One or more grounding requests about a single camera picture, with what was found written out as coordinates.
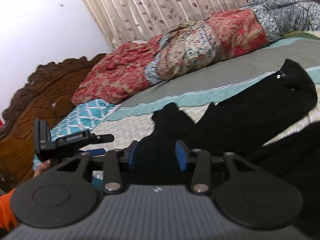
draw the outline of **red object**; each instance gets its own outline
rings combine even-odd
[[[18,225],[18,222],[10,208],[10,199],[13,192],[14,189],[8,194],[0,197],[0,228],[7,231],[14,229]]]
[[[75,105],[97,98],[118,104],[150,87],[144,68],[154,60],[159,48],[157,35],[148,43],[126,43],[105,57],[89,72],[74,93],[71,101]]]
[[[251,9],[212,13],[207,20],[218,35],[223,51],[220,60],[239,57],[266,46],[269,41]]]

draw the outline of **red floral pillow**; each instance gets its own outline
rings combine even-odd
[[[161,36],[155,36],[145,44],[123,44],[114,53],[103,57],[77,88],[72,103],[79,105],[101,98],[118,104],[149,88],[144,68],[159,52]]]

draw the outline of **carved wooden headboard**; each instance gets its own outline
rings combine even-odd
[[[92,67],[105,54],[91,61],[70,58],[61,63],[39,65],[3,112],[0,128],[0,188],[8,192],[32,178],[33,125],[35,118],[46,120],[52,129],[73,108],[71,97]]]

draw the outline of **finger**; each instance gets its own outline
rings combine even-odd
[[[44,163],[40,163],[33,177],[40,175],[42,172],[46,171],[51,167],[51,161],[47,160]]]

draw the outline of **gray ribbed surface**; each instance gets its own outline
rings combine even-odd
[[[306,240],[294,227],[270,232],[247,230],[222,217],[208,197],[184,186],[130,186],[105,197],[85,220],[62,229],[19,226],[5,240]]]

